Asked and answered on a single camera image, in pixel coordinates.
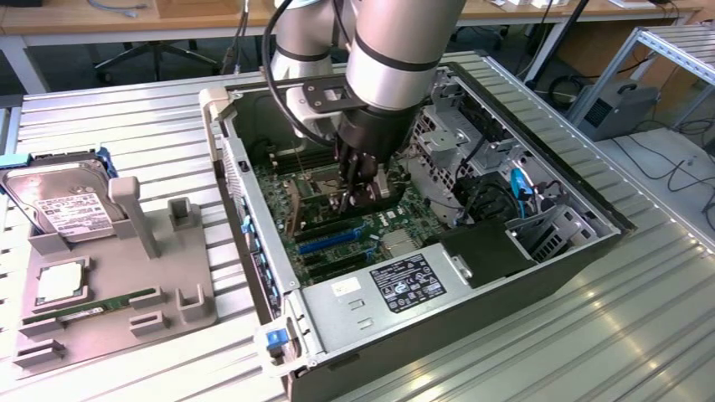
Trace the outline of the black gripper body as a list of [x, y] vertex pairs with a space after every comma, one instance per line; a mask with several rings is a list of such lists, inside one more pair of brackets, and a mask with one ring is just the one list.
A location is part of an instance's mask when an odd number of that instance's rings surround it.
[[341, 162], [354, 154], [367, 154], [387, 162], [402, 146], [417, 118], [417, 107], [387, 111], [373, 106], [347, 110], [338, 129], [337, 152]]

